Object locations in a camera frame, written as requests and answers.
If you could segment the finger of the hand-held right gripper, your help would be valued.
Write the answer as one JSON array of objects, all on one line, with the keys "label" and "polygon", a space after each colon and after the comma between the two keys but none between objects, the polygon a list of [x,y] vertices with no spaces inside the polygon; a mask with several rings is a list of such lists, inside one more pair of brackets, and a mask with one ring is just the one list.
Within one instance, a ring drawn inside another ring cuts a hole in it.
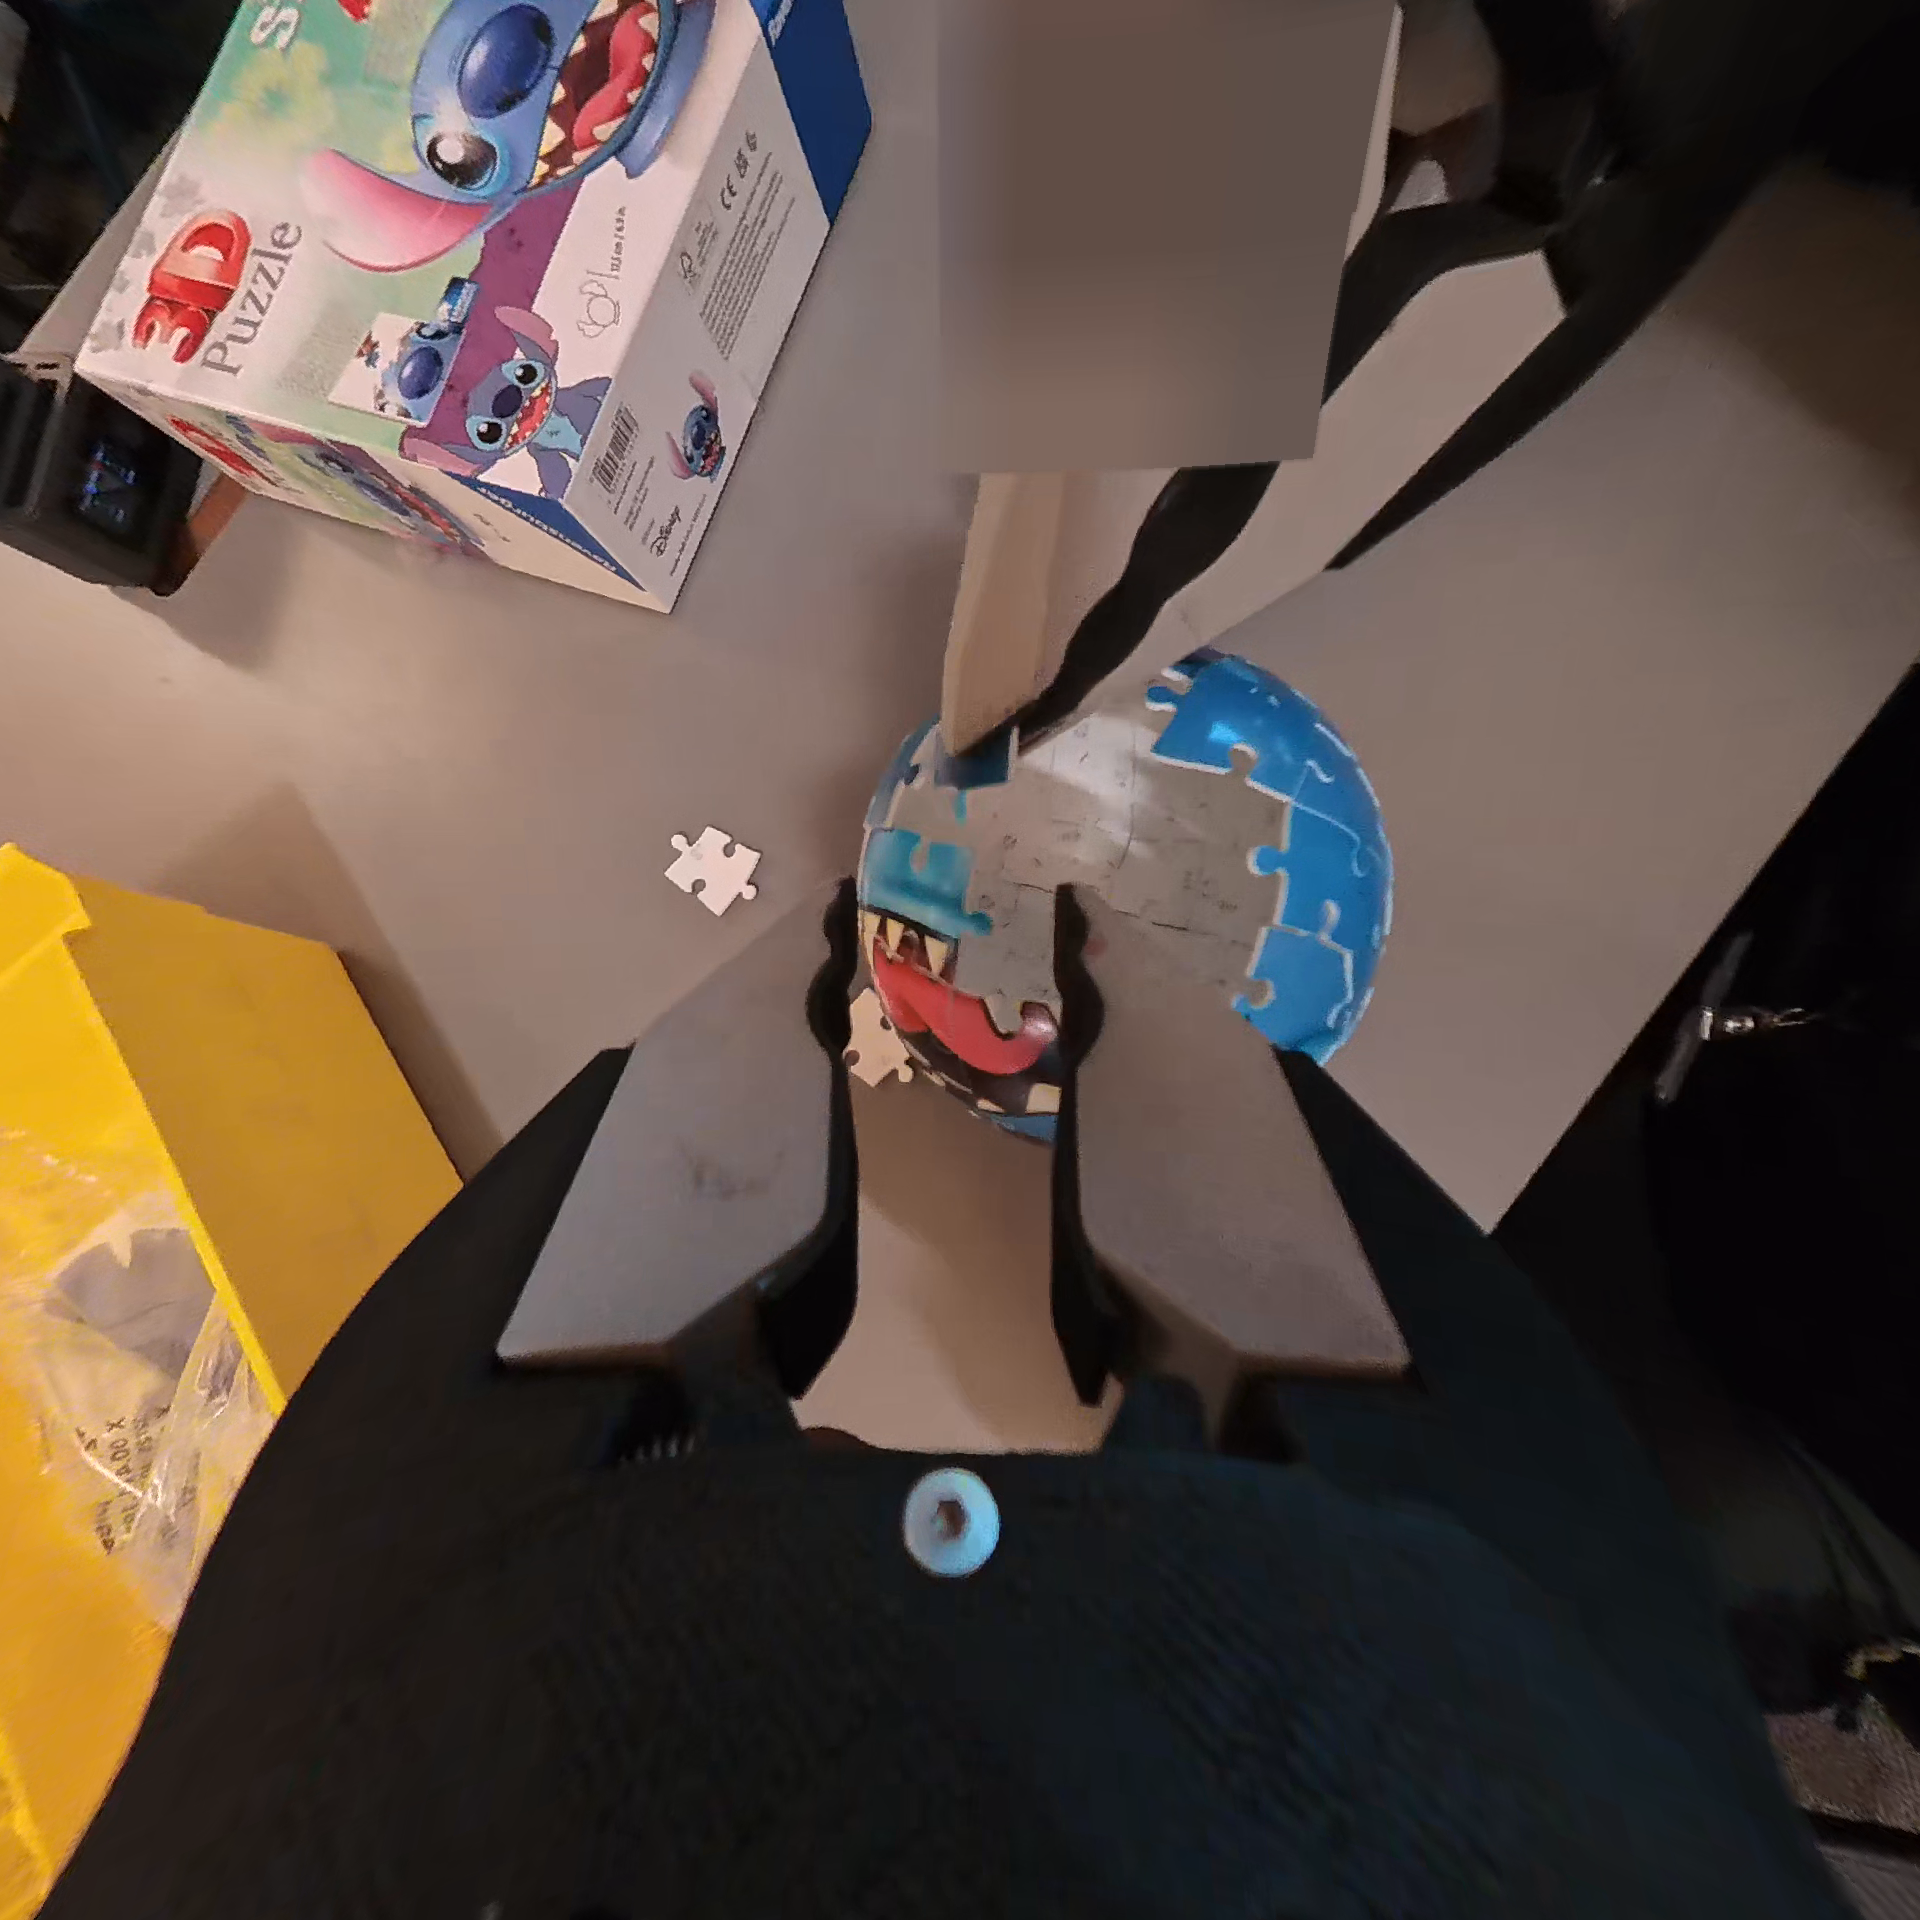
[{"label": "finger of the hand-held right gripper", "polygon": [[1034,733],[1065,729],[1078,706],[1150,635],[1163,606],[1219,563],[1246,532],[1279,465],[1187,466],[1138,521],[1120,573],[1072,629],[1063,662],[1034,694]]},{"label": "finger of the hand-held right gripper", "polygon": [[1139,470],[979,476],[943,648],[941,744],[963,755],[1033,702],[1144,515]]}]

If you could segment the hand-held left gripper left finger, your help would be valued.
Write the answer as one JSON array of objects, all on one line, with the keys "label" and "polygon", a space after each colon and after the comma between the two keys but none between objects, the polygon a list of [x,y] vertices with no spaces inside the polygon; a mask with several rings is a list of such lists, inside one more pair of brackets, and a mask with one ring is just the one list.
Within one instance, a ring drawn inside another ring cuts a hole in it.
[{"label": "hand-held left gripper left finger", "polygon": [[735,1348],[802,1400],[856,1306],[855,884],[830,881],[643,1028],[496,1355]]}]

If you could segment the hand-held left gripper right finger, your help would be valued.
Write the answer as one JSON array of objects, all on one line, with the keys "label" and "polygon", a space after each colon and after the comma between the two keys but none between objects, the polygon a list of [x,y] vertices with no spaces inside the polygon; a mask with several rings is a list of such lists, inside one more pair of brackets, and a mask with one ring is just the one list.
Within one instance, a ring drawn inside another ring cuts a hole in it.
[{"label": "hand-held left gripper right finger", "polygon": [[1307,1059],[1093,892],[1056,892],[1053,973],[1048,1314],[1075,1400],[1150,1376],[1200,1405],[1275,1378],[1409,1378],[1288,1080]]}]

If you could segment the white puzzle piece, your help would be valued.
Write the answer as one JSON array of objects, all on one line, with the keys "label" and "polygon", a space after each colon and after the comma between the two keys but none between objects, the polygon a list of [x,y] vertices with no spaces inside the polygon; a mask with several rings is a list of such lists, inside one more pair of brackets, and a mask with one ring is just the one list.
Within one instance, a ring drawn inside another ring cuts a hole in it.
[{"label": "white puzzle piece", "polygon": [[758,896],[761,853],[712,825],[669,836],[672,860],[662,877],[680,896],[721,918],[734,905]]},{"label": "white puzzle piece", "polygon": [[917,1076],[910,1046],[897,1035],[872,986],[847,1003],[847,1045],[842,1061],[863,1088],[910,1085]]}]

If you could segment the blue puzzle ball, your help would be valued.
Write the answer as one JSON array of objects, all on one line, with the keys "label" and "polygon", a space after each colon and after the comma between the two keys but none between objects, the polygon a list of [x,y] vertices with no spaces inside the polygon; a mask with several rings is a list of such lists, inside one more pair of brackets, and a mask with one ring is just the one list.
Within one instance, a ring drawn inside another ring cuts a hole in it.
[{"label": "blue puzzle ball", "polygon": [[1038,1142],[1061,1108],[1065,884],[1167,938],[1264,1040],[1318,1065],[1368,1009],[1393,916],[1371,780],[1257,662],[1203,648],[1030,752],[954,756],[926,725],[861,830],[866,979],[917,1076]]}]

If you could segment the cartoon printed puzzle box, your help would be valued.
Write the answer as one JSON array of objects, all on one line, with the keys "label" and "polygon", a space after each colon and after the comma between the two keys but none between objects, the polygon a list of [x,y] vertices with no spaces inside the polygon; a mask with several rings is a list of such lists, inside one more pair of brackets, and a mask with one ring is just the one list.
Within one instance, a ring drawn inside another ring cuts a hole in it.
[{"label": "cartoon printed puzzle box", "polygon": [[870,128],[838,3],[241,5],[77,372],[250,491],[662,616]]}]

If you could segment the yellow plastic bin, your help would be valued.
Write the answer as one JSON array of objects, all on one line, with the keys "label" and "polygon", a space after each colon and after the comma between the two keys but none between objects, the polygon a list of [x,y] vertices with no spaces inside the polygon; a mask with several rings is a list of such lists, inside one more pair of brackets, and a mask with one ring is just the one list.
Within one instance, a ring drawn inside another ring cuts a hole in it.
[{"label": "yellow plastic bin", "polygon": [[[1,1133],[176,1194],[274,1420],[458,1177],[342,961],[1,854]],[[5,1369],[5,1916],[103,1803],[174,1634],[57,1513]]]}]

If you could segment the black bag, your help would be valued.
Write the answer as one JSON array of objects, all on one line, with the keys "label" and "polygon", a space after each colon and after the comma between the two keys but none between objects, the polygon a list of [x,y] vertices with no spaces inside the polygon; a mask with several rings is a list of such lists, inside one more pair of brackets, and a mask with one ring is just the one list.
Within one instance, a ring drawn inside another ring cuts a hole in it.
[{"label": "black bag", "polygon": [[1912,706],[1842,756],[1494,1237],[1653,1453],[1839,1893],[1915,1916]]}]

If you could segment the clear plastic bag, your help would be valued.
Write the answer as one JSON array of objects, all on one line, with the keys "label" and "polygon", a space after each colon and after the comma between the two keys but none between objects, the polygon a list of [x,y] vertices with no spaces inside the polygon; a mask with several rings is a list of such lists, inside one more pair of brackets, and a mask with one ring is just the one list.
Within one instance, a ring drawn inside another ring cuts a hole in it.
[{"label": "clear plastic bag", "polygon": [[57,1513],[174,1634],[274,1412],[170,1186],[5,1128],[1,1306]]}]

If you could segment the black device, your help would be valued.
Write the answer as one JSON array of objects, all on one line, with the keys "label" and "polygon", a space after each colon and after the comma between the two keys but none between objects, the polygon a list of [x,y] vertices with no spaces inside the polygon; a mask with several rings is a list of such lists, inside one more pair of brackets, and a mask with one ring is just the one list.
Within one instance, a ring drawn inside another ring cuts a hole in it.
[{"label": "black device", "polygon": [[88,586],[167,586],[200,457],[70,357],[1,361],[1,544]]}]

